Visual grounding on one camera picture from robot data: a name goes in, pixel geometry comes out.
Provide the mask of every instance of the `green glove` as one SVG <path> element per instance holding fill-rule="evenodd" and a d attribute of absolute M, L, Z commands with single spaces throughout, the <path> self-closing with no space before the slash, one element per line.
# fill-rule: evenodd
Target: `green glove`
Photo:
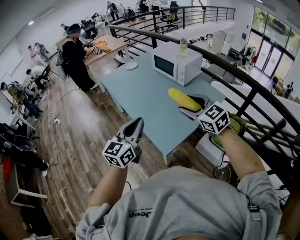
<path fill-rule="evenodd" d="M 234 130 L 237 135 L 243 136 L 246 131 L 246 122 L 233 113 L 229 113 L 230 124 L 228 128 Z M 218 147 L 220 150 L 224 151 L 223 145 L 218 135 L 210 136 L 210 141 Z"/>

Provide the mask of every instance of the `light blue table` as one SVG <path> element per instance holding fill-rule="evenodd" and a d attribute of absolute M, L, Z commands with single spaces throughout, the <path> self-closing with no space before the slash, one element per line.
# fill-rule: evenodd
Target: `light blue table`
<path fill-rule="evenodd" d="M 186 86 L 157 72 L 152 67 L 150 53 L 135 58 L 138 67 L 127 70 L 126 64 L 101 78 L 102 84 L 115 101 L 120 112 L 123 109 L 131 118 L 142 117 L 145 121 L 144 133 L 162 152 L 165 164 L 198 124 L 178 110 L 178 105 L 169 97 L 169 88 L 177 88 L 186 94 L 202 94 L 213 101 L 222 102 L 225 95 L 205 82 L 201 75 Z"/>

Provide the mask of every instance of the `ceiling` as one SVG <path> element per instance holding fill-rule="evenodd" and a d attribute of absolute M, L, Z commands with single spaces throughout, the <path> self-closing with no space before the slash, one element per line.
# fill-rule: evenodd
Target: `ceiling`
<path fill-rule="evenodd" d="M 0 0 L 0 53 L 24 26 L 58 1 Z"/>

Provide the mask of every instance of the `plastic bottle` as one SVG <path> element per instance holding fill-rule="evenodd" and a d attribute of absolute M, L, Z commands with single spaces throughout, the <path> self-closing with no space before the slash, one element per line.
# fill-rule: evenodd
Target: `plastic bottle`
<path fill-rule="evenodd" d="M 182 38 L 179 43 L 179 57 L 185 58 L 187 56 L 188 42 L 185 38 Z"/>

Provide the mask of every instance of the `gray t-shirt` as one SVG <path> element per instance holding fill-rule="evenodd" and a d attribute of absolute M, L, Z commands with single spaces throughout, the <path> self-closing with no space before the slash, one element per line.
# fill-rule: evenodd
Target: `gray t-shirt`
<path fill-rule="evenodd" d="M 249 214 L 249 199 L 261 209 L 255 217 Z M 173 167 L 156 173 L 113 207 L 87 210 L 76 238 L 172 240 L 198 235 L 209 240 L 273 240 L 280 218 L 266 172 L 245 176 L 235 188 L 201 172 Z"/>

